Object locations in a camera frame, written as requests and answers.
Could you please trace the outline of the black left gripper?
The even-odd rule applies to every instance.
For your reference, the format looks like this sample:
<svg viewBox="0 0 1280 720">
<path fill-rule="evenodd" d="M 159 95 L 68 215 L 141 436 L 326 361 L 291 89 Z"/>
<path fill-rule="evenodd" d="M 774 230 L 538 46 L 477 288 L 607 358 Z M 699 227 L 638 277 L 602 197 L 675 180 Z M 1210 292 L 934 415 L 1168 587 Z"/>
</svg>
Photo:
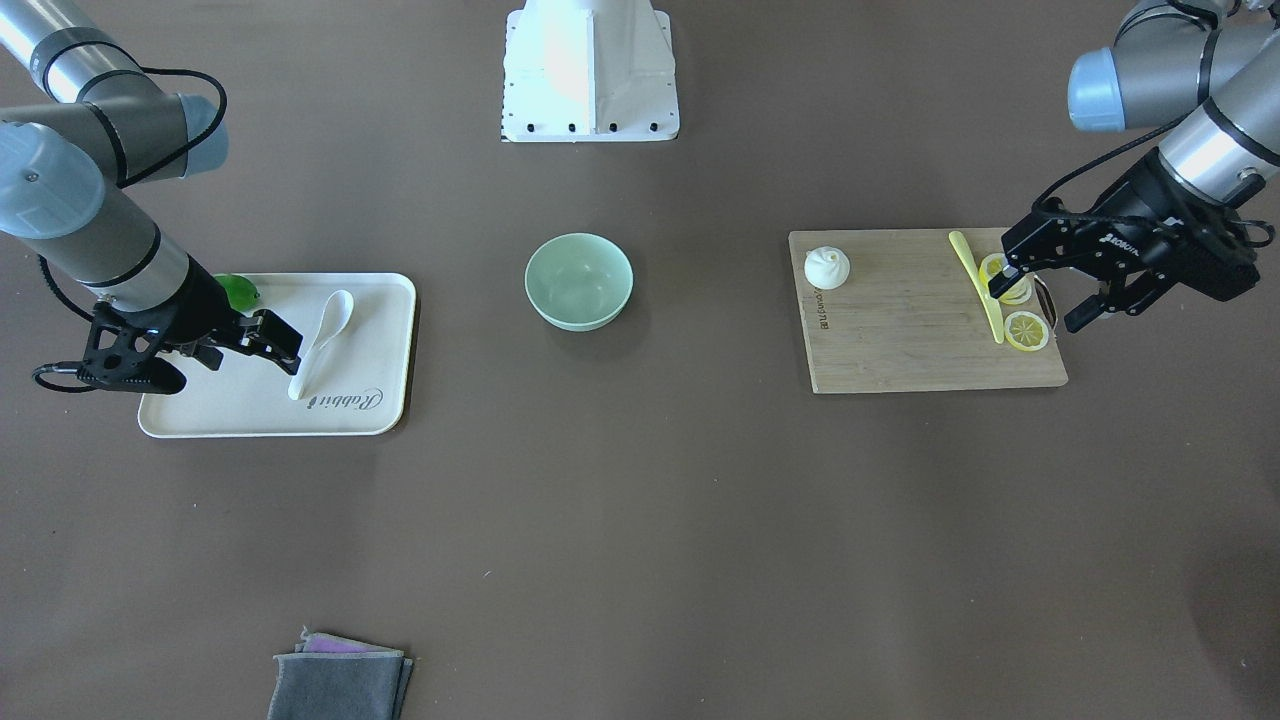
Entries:
<svg viewBox="0 0 1280 720">
<path fill-rule="evenodd" d="M 1076 269 L 1098 291 L 1065 316 L 1076 333 L 1103 315 L 1137 315 L 1176 284 L 1225 302 L 1260 283 L 1257 243 L 1236 209 L 1180 183 L 1157 150 L 1146 152 L 1084 211 L 1043 192 L 1001 237 L 1005 264 L 988 281 L 1002 299 L 1032 272 Z"/>
</svg>

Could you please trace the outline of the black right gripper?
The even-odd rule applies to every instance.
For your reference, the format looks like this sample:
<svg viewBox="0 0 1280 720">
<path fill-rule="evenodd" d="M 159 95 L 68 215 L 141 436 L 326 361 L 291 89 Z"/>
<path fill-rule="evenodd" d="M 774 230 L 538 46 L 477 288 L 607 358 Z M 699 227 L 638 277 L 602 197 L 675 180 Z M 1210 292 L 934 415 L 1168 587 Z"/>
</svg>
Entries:
<svg viewBox="0 0 1280 720">
<path fill-rule="evenodd" d="M 274 311 L 239 313 L 209 272 L 189 270 L 179 290 L 150 310 L 95 304 L 76 379 L 93 389 L 175 395 L 186 377 L 168 355 L 218 372 L 228 352 L 261 357 L 297 375 L 301 343 L 302 336 Z"/>
</svg>

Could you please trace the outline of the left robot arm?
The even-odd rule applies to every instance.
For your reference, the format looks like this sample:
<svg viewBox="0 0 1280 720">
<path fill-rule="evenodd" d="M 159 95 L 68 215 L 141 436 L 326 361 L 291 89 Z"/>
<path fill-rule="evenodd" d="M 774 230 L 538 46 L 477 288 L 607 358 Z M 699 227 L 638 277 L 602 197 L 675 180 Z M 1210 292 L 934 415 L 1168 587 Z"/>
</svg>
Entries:
<svg viewBox="0 0 1280 720">
<path fill-rule="evenodd" d="M 1068 113 L 1085 132 L 1140 129 L 1149 145 L 1084 211 L 1052 190 L 1004 233 L 1004 266 L 982 283 L 1001 299 L 1024 277 L 1070 268 L 1098 291 L 1065 319 L 1139 315 L 1175 286 L 1226 302 L 1260 282 L 1242 209 L 1277 183 L 1277 4 L 1233 24 L 1238 1 L 1140 1 L 1107 47 L 1079 56 Z"/>
</svg>

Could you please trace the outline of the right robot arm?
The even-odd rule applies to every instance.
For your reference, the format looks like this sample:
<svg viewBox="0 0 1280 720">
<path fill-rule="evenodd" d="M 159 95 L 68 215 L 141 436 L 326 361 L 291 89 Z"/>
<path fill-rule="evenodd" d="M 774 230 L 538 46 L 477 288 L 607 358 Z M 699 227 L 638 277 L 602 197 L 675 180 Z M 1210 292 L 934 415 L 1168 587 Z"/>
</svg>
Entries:
<svg viewBox="0 0 1280 720">
<path fill-rule="evenodd" d="M 84 351 L 32 373 L 45 389 L 175 395 L 170 361 L 209 370 L 232 351 L 300 370 L 302 337 L 275 313 L 236 309 L 224 286 L 151 218 L 129 187 L 218 169 L 228 96 L 212 76 L 145 67 L 73 1 L 5 1 L 3 47 L 49 97 L 3 111 L 3 233 L 93 296 L 72 306 Z"/>
</svg>

